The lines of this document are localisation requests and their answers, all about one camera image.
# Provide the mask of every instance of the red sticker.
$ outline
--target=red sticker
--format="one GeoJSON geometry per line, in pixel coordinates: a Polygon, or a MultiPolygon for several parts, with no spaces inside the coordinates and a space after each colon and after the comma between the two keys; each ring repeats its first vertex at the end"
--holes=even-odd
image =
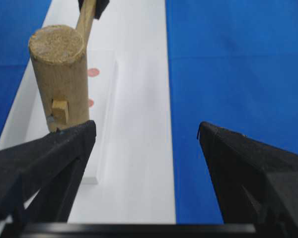
{"type": "Polygon", "coordinates": [[[89,100],[88,100],[88,106],[89,106],[89,107],[92,107],[93,105],[94,105],[94,101],[91,100],[91,99],[89,99],[89,100]]]}
{"type": "Polygon", "coordinates": [[[87,74],[88,74],[89,77],[96,77],[97,75],[99,75],[99,69],[97,69],[97,68],[90,68],[87,71],[87,74]]]}

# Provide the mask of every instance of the wooden mallet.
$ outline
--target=wooden mallet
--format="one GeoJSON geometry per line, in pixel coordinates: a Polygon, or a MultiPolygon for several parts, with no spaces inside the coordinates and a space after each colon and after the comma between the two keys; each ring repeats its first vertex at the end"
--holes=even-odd
{"type": "Polygon", "coordinates": [[[89,120],[86,47],[94,18],[109,0],[79,0],[76,29],[52,25],[36,31],[29,51],[49,131],[89,120]]]}

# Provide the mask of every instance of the blue tablecloth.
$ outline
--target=blue tablecloth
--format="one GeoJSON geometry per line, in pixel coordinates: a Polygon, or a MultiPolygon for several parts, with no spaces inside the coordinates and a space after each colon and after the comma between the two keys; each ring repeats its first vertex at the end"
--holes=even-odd
{"type": "Polygon", "coordinates": [[[166,14],[177,222],[221,223],[199,123],[298,153],[298,0],[166,0],[166,14]]]}
{"type": "Polygon", "coordinates": [[[41,28],[50,3],[0,0],[0,135],[29,60],[28,40],[41,28]]]}

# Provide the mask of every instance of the table surface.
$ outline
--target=table surface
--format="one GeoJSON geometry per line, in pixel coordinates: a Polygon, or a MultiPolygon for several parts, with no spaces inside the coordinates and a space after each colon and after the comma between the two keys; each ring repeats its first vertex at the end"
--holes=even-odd
{"type": "MultiPolygon", "coordinates": [[[[43,25],[75,27],[78,14],[77,1],[53,0],[43,25]]],[[[101,19],[93,23],[88,50],[114,51],[118,78],[103,178],[98,185],[80,186],[69,222],[173,224],[164,0],[111,0],[101,19]]],[[[2,132],[0,149],[45,133],[24,132],[35,111],[32,99],[37,96],[29,63],[2,132]]]]}

